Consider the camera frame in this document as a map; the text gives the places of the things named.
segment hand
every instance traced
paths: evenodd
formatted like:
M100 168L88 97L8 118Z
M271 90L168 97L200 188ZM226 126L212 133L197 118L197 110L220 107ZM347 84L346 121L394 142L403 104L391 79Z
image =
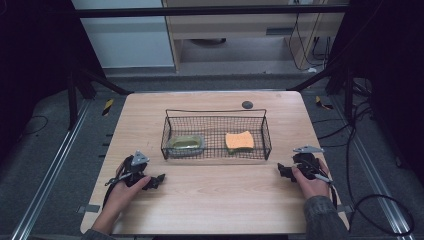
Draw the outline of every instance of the hand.
M131 187L127 187L124 181L116 183L109 195L106 205L103 207L102 212L91 228L104 234L110 234L119 214L128 207L135 196L137 196L149 181L150 177L146 176Z
M319 165L321 170L324 171L328 175L328 168L319 160ZM300 188L302 189L303 196L306 199L309 199L313 196L330 196L329 185L328 183L320 180L320 179L312 179L309 180L305 176L303 176L302 172L297 167L292 167L293 175L296 178Z

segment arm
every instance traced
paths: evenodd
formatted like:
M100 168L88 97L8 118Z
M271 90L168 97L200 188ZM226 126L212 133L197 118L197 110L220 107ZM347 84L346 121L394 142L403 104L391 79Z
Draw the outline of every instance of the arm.
M321 169L328 174L328 168L319 160ZM348 232L337 214L329 195L329 186L326 182L303 176L299 169L292 168L306 202L303 208L306 218L306 239L348 239Z
M102 212L91 229L83 235L82 239L113 239L108 235L112 233L113 225L119 214L128 207L130 202L149 181L150 177L144 177L131 187L127 187L123 181L118 182L110 193Z

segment handheld controller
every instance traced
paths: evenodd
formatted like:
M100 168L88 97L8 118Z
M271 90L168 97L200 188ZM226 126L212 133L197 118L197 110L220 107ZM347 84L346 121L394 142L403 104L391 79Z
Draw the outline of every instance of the handheld controller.
M303 148L296 148L293 151L298 152L296 155L293 156L294 164L307 179L315 179L316 174L321 174L319 160L318 158L315 158L312 152L324 152L323 149L305 146ZM285 167L281 163L278 163L277 165L281 177L290 178L292 182L296 182L296 178L293 176L291 167Z
M144 156L139 150L137 150L134 156L131 155L124 160L121 168L118 171L118 176L110 179L109 182L105 184L105 186L109 184L115 184L120 180L124 180L125 184L128 187L131 187L146 176L144 175L143 171L146 169L147 162L149 161L150 159L148 157ZM150 188L157 189L159 184L162 183L164 179L165 174L159 175L158 177L151 177L149 183L143 187L143 190Z

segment small black object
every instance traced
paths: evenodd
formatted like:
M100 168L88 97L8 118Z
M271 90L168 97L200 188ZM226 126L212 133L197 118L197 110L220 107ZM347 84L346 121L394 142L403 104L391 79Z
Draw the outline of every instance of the small black object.
M253 108L253 103L252 103L251 101L244 101L244 102L241 104L241 106L242 106L244 109L251 109L251 108Z
M293 161L309 180L315 179L315 174L321 174L319 160L312 153L297 153L293 156ZM284 165L278 163L278 170L282 177L290 178L292 182L297 182L291 167L284 167Z
M134 156L131 155L127 157L123 163L122 176L127 176L123 179L128 187L131 187L132 185L136 184L140 179L146 176L144 175L143 171L147 167L147 162L139 165L133 165L131 164L133 158ZM165 174L159 175L157 178L151 177L149 183L143 187L143 190L147 190L149 188L157 189L159 187L159 184L163 182L164 179Z
M139 151L136 152L136 155L142 155ZM128 187L133 186L136 184L140 179L145 177L143 171L147 167L148 158L146 158L144 155L142 155L144 159L141 159L141 161L133 161L134 156L130 155L129 157L125 158L124 162L122 163L120 169L117 172L116 177L111 178L109 182L105 184L105 186L109 185L109 188L106 192L105 198L103 200L103 207L106 205L106 202L109 198L110 193L112 192L113 188L115 187L116 183L118 183L121 180L125 181L125 184ZM158 177L151 177L150 181L144 186L142 189L157 189L159 187L159 184L163 182L165 179L165 174L161 174Z

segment metal rail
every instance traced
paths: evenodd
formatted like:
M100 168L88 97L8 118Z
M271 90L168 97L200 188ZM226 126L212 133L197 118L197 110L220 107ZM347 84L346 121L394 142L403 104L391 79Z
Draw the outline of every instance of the metal rail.
M78 135L78 132L81 129L81 126L85 119L90 102L91 101L89 100L83 101L80 112L79 112L80 117L78 121L76 122L75 127L69 130L68 133L66 134L65 139L63 140L59 150L57 151L56 156L52 164L50 165L49 170L44 176L43 182L38 188L37 193L32 199L31 204L27 208L18 226L15 228L11 239L25 240L28 238L32 230L32 227L34 226L35 221L37 220L37 217L40 214L41 209L43 208L44 203L47 200L47 197L49 196L51 188L53 187L56 181L56 178L59 175L62 165L65 162L66 157L68 156L68 153L72 147L72 144L74 143L76 136Z
M344 123L347 124L347 121L344 118L345 115L341 111L341 109L343 109L342 103L337 97L334 96L331 96L331 100L335 104L335 108L337 109ZM376 167L374 166L358 134L356 134L356 136L353 138L352 144L354 146L354 150L356 150L356 153L358 154L358 160L360 161L361 166L365 171L365 174L368 178L368 181L370 182L372 189L374 190L374 193L391 196L389 189L387 188ZM396 203L386 199L379 199L379 203L394 232L402 233L410 230L408 222L406 221L405 217L402 214L402 211L399 209ZM415 237L413 234L410 234L408 236L398 237L398 239L414 240Z
M189 15L239 15L239 14L285 14L285 13L337 13L353 10L349 4L329 5L256 5L256 6L208 6L208 7L166 7L166 8L123 8L123 9L82 9L54 11L48 13L62 17L113 18L152 17Z

